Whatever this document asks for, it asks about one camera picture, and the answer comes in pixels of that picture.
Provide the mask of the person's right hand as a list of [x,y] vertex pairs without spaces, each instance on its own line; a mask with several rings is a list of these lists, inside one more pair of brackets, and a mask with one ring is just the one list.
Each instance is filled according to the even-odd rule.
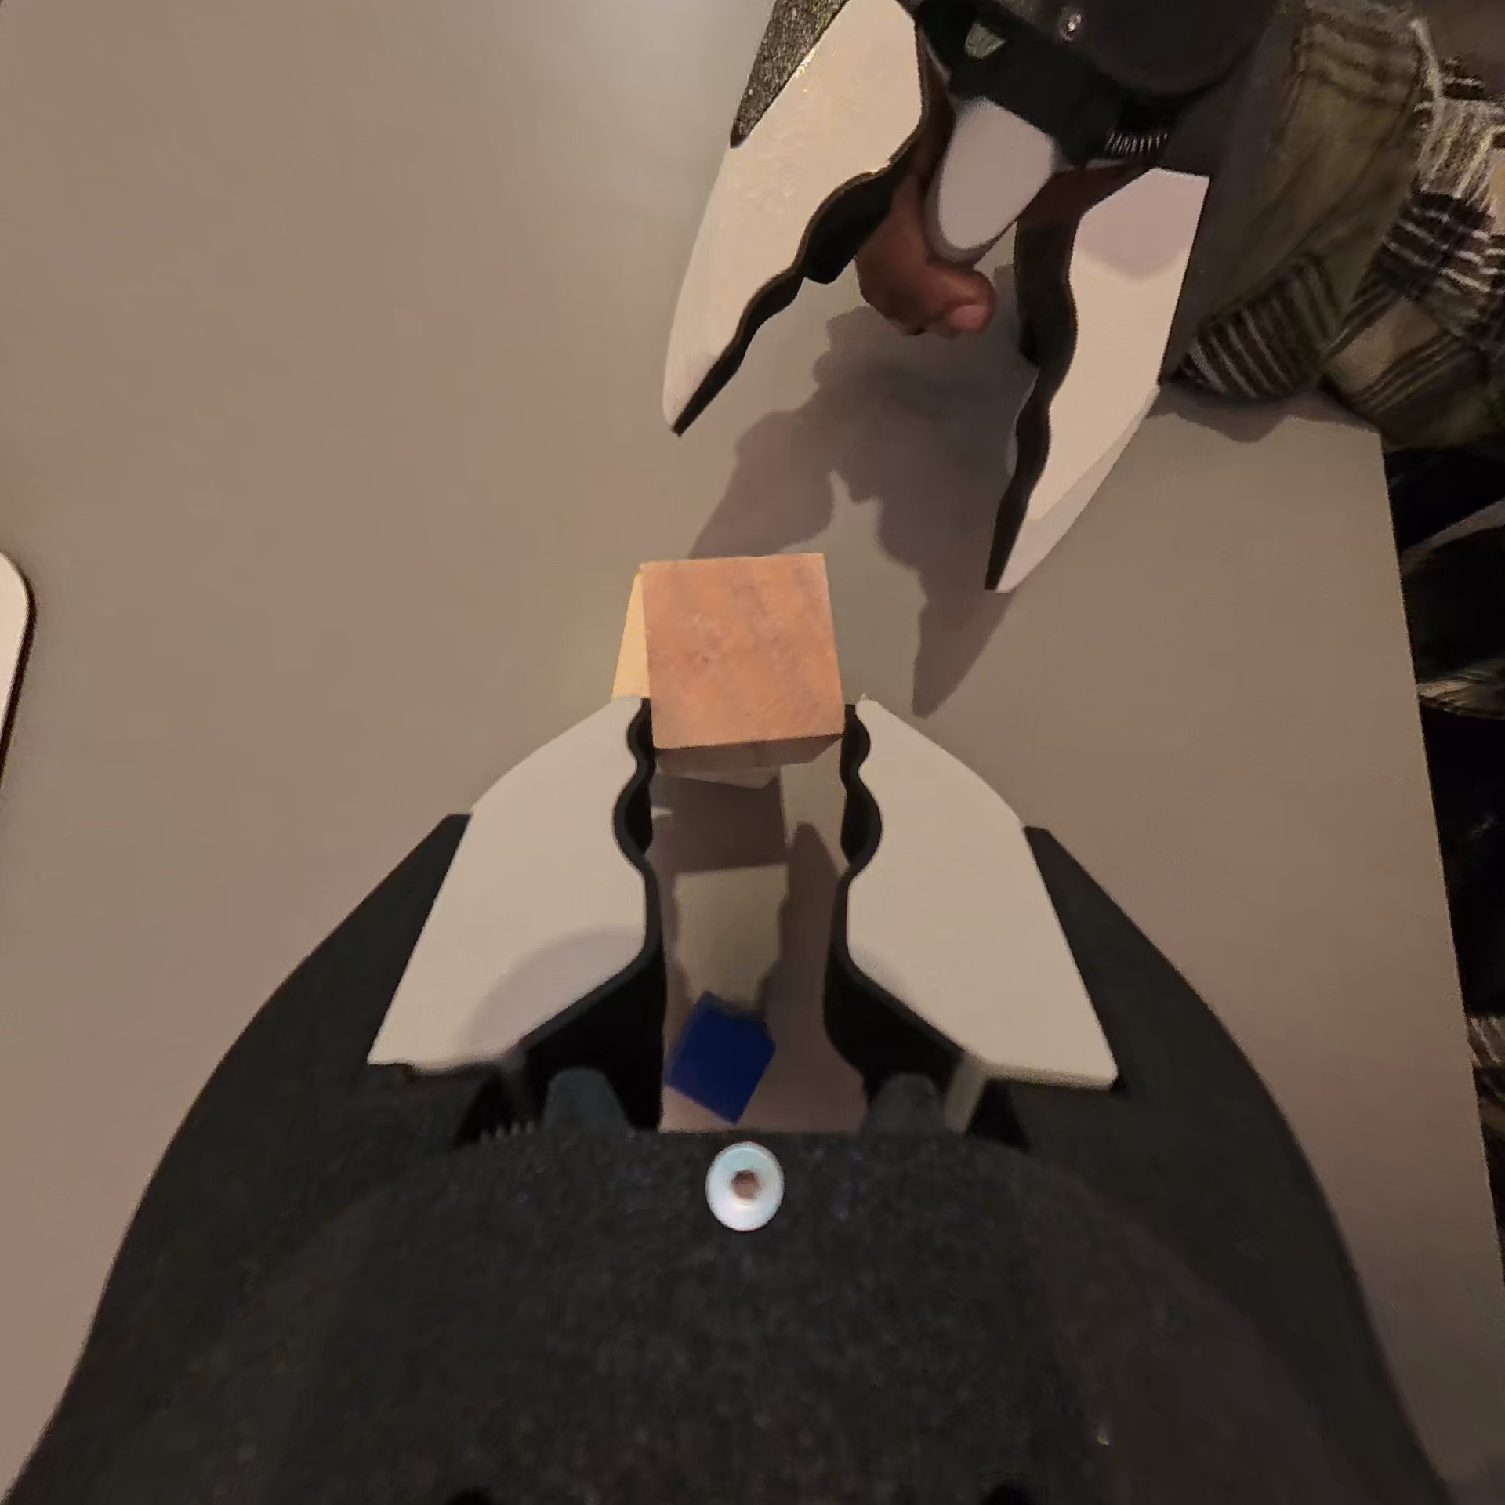
[[899,333],[980,333],[992,318],[996,291],[976,268],[931,250],[924,186],[908,175],[896,187],[887,216],[854,256],[858,290]]

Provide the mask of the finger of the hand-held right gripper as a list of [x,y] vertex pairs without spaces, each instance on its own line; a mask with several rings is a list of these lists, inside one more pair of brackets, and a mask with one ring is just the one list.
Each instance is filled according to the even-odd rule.
[[985,565],[1014,591],[1082,515],[1155,404],[1211,187],[1109,162],[1053,175],[1019,218],[1014,288],[1035,370]]
[[912,5],[774,3],[677,293],[663,410],[677,435],[806,281],[881,221],[930,107]]

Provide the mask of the small natural wooden cube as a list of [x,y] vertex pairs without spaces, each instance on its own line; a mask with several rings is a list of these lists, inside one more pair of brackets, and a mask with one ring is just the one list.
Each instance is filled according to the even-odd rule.
[[824,555],[654,560],[639,578],[661,773],[754,786],[840,741]]

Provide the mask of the blue wooden cube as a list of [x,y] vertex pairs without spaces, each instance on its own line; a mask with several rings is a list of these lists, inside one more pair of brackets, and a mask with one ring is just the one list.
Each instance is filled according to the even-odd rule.
[[756,1012],[702,992],[664,1055],[663,1085],[724,1123],[740,1123],[776,1056]]

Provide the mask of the white document stand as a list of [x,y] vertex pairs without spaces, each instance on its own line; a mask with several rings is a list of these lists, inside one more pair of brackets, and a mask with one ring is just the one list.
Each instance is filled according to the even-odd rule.
[[19,565],[7,553],[2,553],[2,759],[7,757],[32,644],[32,628],[32,585]]

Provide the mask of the person's plaid shirt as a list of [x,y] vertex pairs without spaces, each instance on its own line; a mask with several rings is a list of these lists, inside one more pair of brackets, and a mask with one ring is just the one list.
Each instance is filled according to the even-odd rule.
[[1503,526],[1403,555],[1426,770],[1472,1069],[1503,1069]]

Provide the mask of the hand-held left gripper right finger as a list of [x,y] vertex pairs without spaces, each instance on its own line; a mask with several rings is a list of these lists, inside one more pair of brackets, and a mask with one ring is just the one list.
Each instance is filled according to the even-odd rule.
[[865,1098],[919,1076],[948,1124],[971,1126],[1012,1083],[1114,1087],[1025,822],[874,698],[845,709],[822,1021]]

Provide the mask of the large natural wooden cube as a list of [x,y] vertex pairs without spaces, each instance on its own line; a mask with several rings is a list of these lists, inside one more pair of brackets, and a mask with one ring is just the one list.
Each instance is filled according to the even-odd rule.
[[[647,700],[650,693],[647,660],[647,614],[645,614],[645,576],[638,571],[632,576],[627,601],[627,617],[620,637],[611,698]],[[688,764],[668,754],[657,755],[657,768],[668,777],[729,784],[738,788],[761,788],[779,777],[776,764]]]

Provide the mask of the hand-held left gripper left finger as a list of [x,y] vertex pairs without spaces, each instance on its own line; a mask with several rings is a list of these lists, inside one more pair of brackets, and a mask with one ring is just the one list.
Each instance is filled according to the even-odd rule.
[[652,845],[652,707],[607,702],[464,815],[372,1065],[501,1065],[541,1108],[593,1069],[632,1126],[663,1119],[664,924]]

